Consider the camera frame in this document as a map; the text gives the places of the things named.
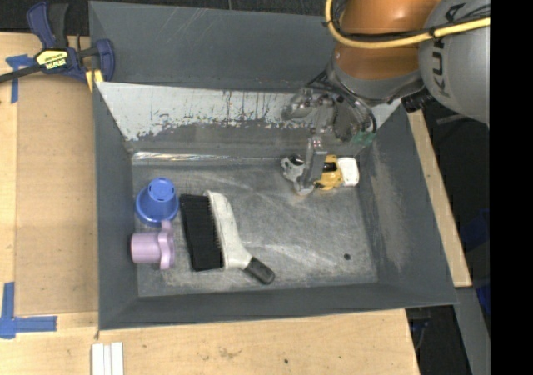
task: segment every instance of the small yellow object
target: small yellow object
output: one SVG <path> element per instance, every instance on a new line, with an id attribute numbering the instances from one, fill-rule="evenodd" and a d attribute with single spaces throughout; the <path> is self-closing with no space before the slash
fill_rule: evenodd
<path id="1" fill-rule="evenodd" d="M 316 188 L 321 190 L 331 190 L 342 184 L 342 171 L 337 163 L 336 156 L 328 154 L 324 162 L 321 178 L 315 182 Z"/>
<path id="2" fill-rule="evenodd" d="M 93 82 L 104 82 L 102 72 L 100 70 L 89 70 L 85 73 L 87 77 L 87 84 L 89 85 L 89 91 L 92 93 Z"/>

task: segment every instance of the wooden board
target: wooden board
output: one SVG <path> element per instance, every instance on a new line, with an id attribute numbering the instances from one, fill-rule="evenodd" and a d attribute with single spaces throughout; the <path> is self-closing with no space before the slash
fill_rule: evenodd
<path id="1" fill-rule="evenodd" d="M 451 211 L 450 201 L 446 194 L 446 188 L 442 181 L 441 171 L 436 161 L 435 151 L 433 150 L 422 112 L 409 114 L 409 123 L 411 124 L 436 222 L 441 233 L 446 259 L 450 266 L 451 278 L 456 288 L 469 287 L 472 285 L 470 272 L 466 265 L 465 254 Z"/>
<path id="2" fill-rule="evenodd" d="M 91 94 L 41 73 L 19 86 L 15 313 L 97 310 Z"/>
<path id="3" fill-rule="evenodd" d="M 101 332 L 64 327 L 0 342 L 11 375 L 89 374 L 93 343 L 123 342 L 126 375 L 419 373 L 405 312 Z"/>

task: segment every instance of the white object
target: white object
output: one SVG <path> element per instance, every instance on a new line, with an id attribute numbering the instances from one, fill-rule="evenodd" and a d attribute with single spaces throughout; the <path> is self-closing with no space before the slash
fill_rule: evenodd
<path id="1" fill-rule="evenodd" d="M 347 187 L 357 185 L 359 183 L 357 160 L 353 157 L 339 157 L 336 162 L 342 172 L 342 183 Z"/>
<path id="2" fill-rule="evenodd" d="M 124 375 L 124 352 L 121 342 L 96 343 L 91 346 L 92 375 Z"/>
<path id="3" fill-rule="evenodd" d="M 221 242 L 224 268 L 240 268 L 244 270 L 250 263 L 252 255 L 244 248 L 239 237 L 232 205 L 228 202 L 226 196 L 219 192 L 207 190 L 204 195 L 207 196 L 211 204 L 215 229 Z"/>

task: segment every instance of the blue clamp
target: blue clamp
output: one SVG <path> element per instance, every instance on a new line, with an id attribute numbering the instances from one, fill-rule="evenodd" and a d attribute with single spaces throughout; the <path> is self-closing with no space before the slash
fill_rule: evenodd
<path id="1" fill-rule="evenodd" d="M 0 338 L 13 339 L 17 333 L 54 332 L 57 316 L 14 317 L 15 282 L 4 283 Z"/>
<path id="2" fill-rule="evenodd" d="M 30 67 L 35 65 L 32 57 L 28 55 L 16 55 L 14 57 L 7 57 L 6 63 L 13 71 L 17 71 L 20 67 Z M 11 86 L 11 104 L 18 101 L 18 79 L 14 78 Z"/>
<path id="3" fill-rule="evenodd" d="M 67 4 L 49 5 L 47 2 L 39 2 L 29 9 L 27 23 L 32 33 L 41 41 L 42 51 L 33 58 L 33 65 L 0 75 L 0 83 L 39 71 L 45 74 L 61 74 L 87 83 L 87 68 L 82 60 L 95 55 L 100 58 L 99 68 L 103 79 L 112 79 L 115 57 L 109 40 L 98 40 L 93 47 L 78 51 L 68 46 L 63 31 L 67 8 Z"/>

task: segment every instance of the brush bristles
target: brush bristles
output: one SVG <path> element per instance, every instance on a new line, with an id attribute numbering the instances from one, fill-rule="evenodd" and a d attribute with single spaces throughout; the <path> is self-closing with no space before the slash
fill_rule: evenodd
<path id="1" fill-rule="evenodd" d="M 211 204 L 206 196 L 180 196 L 183 230 L 194 271 L 222 268 L 220 238 L 215 227 Z"/>

